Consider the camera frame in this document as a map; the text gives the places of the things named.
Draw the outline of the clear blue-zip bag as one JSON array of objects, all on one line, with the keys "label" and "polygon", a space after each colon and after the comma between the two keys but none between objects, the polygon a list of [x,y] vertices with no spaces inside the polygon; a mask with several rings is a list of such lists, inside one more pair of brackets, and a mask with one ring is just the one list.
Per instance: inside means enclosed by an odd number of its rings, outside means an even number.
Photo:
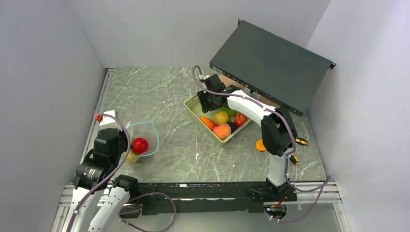
[{"label": "clear blue-zip bag", "polygon": [[154,126],[153,119],[150,121],[146,121],[146,122],[135,122],[135,123],[129,122],[126,125],[126,128],[130,135],[131,142],[135,138],[141,137],[141,138],[146,139],[149,144],[148,150],[145,153],[138,155],[136,162],[140,158],[147,158],[157,153],[159,146],[160,146],[160,140],[159,140],[157,130]]}]

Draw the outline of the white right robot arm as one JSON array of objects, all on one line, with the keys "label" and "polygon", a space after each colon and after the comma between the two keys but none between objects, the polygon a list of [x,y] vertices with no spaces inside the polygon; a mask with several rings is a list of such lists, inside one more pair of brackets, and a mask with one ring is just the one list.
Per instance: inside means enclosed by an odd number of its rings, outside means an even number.
[{"label": "white right robot arm", "polygon": [[289,185],[288,163],[296,150],[296,131],[289,112],[252,97],[247,87],[227,77],[194,75],[193,79],[200,88],[197,96],[203,112],[227,107],[261,128],[262,144],[269,155],[266,194],[273,201],[279,200]]}]

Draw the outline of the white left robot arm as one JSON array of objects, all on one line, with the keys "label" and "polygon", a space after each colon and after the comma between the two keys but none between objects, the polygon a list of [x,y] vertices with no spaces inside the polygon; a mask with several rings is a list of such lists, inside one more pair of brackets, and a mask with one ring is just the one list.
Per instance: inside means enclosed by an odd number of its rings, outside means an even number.
[{"label": "white left robot arm", "polygon": [[123,205],[138,199],[138,180],[121,174],[114,179],[105,203],[97,207],[107,189],[109,175],[119,166],[127,146],[126,133],[122,130],[108,128],[98,132],[94,148],[76,169],[64,232],[105,232]]}]

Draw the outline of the yellow green mango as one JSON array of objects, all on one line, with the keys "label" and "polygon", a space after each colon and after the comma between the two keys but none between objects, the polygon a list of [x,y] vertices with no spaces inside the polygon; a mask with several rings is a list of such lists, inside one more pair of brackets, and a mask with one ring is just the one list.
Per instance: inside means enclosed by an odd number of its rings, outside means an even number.
[{"label": "yellow green mango", "polygon": [[129,163],[133,164],[133,163],[136,162],[137,157],[138,157],[138,156],[137,156],[136,154],[134,154],[134,153],[129,153],[129,154],[127,155],[127,161],[128,161]]}]

